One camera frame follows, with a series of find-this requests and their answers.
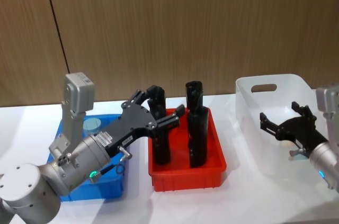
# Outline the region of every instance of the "wooden wall panel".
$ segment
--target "wooden wall panel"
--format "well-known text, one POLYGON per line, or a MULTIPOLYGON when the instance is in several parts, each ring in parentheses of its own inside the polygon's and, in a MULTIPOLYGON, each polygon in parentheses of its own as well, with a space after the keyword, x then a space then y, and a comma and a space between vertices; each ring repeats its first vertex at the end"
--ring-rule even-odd
POLYGON ((0 0, 0 106, 60 102, 66 73, 49 0, 0 0))
POLYGON ((183 96, 234 92, 239 77, 339 81, 339 0, 52 0, 71 71, 97 100, 158 84, 183 96))

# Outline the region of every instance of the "metal bracket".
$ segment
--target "metal bracket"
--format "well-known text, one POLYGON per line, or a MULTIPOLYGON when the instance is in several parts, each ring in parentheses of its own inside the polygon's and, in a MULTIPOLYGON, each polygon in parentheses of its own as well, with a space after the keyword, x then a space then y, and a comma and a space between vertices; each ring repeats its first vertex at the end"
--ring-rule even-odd
POLYGON ((318 109, 326 119, 329 144, 339 155, 339 84, 318 88, 316 96, 318 109))
POLYGON ((305 157, 309 158, 309 154, 307 154, 306 149, 305 148, 299 148, 298 150, 290 150, 290 156, 294 157, 296 155, 304 155, 305 157))
POLYGON ((123 148, 122 146, 119 146, 118 149, 119 149, 119 152, 123 154, 119 162, 123 162, 124 160, 128 160, 133 157, 133 155, 130 152, 128 152, 125 148, 123 148))
POLYGON ((63 131, 49 147, 58 165, 68 161, 83 136, 83 120, 86 111, 93 109, 94 84, 83 73, 68 74, 65 77, 63 109, 63 131))

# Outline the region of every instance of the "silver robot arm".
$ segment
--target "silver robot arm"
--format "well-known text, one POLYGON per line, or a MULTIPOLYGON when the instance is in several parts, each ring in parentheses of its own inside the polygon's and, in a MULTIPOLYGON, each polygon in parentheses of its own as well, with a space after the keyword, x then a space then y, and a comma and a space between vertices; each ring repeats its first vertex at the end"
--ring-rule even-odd
POLYGON ((27 224, 48 223, 60 209, 59 196, 68 195, 88 178, 96 182, 114 167, 104 168, 110 158, 122 153, 120 165, 132 157, 126 147, 138 138, 155 139, 158 133, 178 127, 185 112, 183 105, 158 120, 141 106, 156 97, 157 89, 137 90, 122 103, 117 120, 83 139, 83 118, 93 108, 94 85, 83 73, 66 75, 61 103, 63 131, 49 147, 54 161, 42 166, 22 164, 0 174, 0 223, 10 223, 15 214, 27 224))
POLYGON ((49 147, 54 161, 22 164, 0 176, 0 223, 10 223, 15 214, 28 224, 48 223, 59 211, 60 195, 110 162, 96 137, 82 138, 83 118, 93 108, 93 83, 83 73, 68 74, 64 97, 63 131, 49 147))
POLYGON ((339 192, 339 85, 318 88, 316 96, 318 109, 327 122, 328 142, 318 145, 309 159, 328 188, 339 192))

